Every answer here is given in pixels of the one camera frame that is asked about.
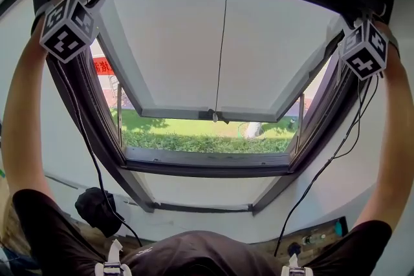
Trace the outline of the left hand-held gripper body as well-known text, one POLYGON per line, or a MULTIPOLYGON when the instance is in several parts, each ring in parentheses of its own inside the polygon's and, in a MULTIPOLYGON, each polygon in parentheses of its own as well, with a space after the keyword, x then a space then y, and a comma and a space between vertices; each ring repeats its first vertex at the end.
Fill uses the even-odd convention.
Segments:
POLYGON ((105 0, 49 1, 39 9, 44 17, 39 44, 63 63, 90 47, 98 35, 98 17, 105 0))

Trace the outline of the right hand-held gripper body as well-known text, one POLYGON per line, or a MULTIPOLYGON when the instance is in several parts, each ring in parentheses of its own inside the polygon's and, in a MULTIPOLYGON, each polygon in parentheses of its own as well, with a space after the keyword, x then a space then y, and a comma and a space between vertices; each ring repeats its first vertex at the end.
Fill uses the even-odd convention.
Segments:
POLYGON ((358 25, 345 33, 339 44, 339 60, 361 81, 379 74, 386 68, 389 38, 374 24, 370 10, 362 12, 358 25))

